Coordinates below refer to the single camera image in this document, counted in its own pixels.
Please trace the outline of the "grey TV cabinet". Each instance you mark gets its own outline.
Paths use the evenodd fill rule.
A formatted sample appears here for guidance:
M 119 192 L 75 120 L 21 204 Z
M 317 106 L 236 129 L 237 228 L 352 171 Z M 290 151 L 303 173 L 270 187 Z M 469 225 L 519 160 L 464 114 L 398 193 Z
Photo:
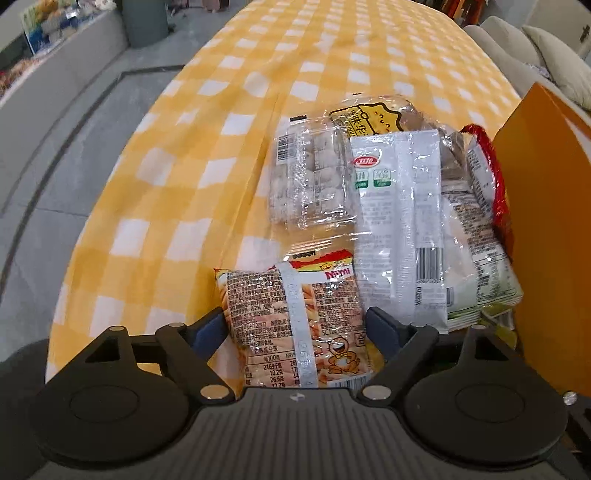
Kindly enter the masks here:
M 121 15 L 95 17 L 28 69 L 1 99 L 1 203 L 71 102 L 126 48 Z

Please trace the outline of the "red trimmed snack bag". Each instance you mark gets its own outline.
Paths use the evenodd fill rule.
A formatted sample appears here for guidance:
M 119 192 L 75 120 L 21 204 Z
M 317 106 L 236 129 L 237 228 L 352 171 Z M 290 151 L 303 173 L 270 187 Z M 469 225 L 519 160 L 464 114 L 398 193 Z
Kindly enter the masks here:
M 446 138 L 442 168 L 448 328 L 512 310 L 523 290 L 512 267 L 514 236 L 505 181 L 486 130 L 469 124 Z

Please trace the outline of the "orange cardboard box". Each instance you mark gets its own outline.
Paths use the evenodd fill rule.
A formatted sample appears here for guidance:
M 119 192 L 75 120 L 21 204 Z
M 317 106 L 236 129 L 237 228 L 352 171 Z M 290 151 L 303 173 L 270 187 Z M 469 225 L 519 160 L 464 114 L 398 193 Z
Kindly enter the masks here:
M 590 393 L 590 120 L 534 84 L 494 139 L 509 196 L 523 354 Z

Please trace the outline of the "clear pack white round candies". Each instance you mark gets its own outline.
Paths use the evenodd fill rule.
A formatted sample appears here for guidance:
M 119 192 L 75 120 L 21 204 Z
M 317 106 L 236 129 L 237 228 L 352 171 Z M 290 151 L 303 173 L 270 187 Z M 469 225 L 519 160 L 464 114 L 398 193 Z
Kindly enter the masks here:
M 352 223 L 360 213 L 346 128 L 291 117 L 270 149 L 270 220 L 290 230 Z

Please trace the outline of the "grey trash bin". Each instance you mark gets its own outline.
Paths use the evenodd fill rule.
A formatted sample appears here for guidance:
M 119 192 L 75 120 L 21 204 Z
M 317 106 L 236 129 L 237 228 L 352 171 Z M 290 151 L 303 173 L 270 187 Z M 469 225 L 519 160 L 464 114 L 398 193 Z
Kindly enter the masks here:
M 122 0 L 121 6 L 127 38 L 132 48 L 147 47 L 168 35 L 164 0 Z

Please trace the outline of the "orange Mimi snack bag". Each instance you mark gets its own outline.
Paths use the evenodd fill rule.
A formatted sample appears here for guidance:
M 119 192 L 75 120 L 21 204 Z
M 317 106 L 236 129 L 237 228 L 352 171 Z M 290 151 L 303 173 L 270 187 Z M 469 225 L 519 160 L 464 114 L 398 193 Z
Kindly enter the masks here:
M 352 252 L 215 280 L 246 387 L 358 390 L 372 378 Z

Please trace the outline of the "beige sofa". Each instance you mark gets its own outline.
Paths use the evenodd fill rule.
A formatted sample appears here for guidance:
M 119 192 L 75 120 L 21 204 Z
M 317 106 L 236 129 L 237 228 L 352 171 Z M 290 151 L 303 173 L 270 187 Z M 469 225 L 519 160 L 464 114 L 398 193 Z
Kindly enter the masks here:
M 583 110 L 572 102 L 554 83 L 539 50 L 523 27 L 517 28 L 491 16 L 481 25 L 466 26 L 464 31 L 491 58 L 520 96 L 525 96 L 538 83 L 556 94 L 586 121 L 590 120 L 590 110 Z

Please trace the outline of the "colourful picture book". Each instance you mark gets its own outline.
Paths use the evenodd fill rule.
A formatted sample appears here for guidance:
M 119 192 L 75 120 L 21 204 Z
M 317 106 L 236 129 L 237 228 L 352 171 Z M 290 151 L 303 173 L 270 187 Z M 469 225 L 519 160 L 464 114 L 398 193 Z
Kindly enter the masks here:
M 50 50 L 74 34 L 97 10 L 75 0 L 37 1 L 20 14 L 21 25 L 33 55 Z

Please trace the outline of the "yellow white checkered tablecloth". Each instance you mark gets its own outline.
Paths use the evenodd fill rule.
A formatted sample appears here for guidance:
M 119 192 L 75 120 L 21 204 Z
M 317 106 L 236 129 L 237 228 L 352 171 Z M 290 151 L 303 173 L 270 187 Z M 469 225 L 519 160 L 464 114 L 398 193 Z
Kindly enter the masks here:
M 55 375 L 106 328 L 151 334 L 218 303 L 216 268 L 276 262 L 266 154 L 291 116 L 399 94 L 495 134 L 509 80 L 445 14 L 413 1 L 253 1 L 180 71 L 120 154 L 74 247 L 50 332 Z

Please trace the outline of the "beige sofa cushion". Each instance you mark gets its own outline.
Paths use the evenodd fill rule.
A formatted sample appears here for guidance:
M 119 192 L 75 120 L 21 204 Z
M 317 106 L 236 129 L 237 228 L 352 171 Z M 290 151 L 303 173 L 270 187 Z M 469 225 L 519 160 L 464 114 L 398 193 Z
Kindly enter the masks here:
M 524 32 L 539 50 L 554 83 L 583 110 L 590 110 L 590 67 L 567 44 L 533 26 Z

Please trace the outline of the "clear bread bag yellow label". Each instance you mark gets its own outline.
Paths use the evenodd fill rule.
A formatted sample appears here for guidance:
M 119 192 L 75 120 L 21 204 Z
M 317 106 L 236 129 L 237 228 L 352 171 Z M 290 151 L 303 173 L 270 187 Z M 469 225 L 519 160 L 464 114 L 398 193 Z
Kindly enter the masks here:
M 345 127 L 351 137 L 437 130 L 442 156 L 442 179 L 457 181 L 466 175 L 463 135 L 418 110 L 401 95 L 355 94 L 329 108 L 327 115 L 332 122 Z

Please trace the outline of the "white snack bag green labels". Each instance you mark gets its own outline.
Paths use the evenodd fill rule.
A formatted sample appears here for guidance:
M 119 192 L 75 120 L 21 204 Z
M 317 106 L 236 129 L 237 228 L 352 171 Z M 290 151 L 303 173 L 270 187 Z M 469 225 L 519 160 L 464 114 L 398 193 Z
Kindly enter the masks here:
M 361 207 L 353 259 L 363 306 L 448 332 L 438 131 L 353 137 L 351 144 Z

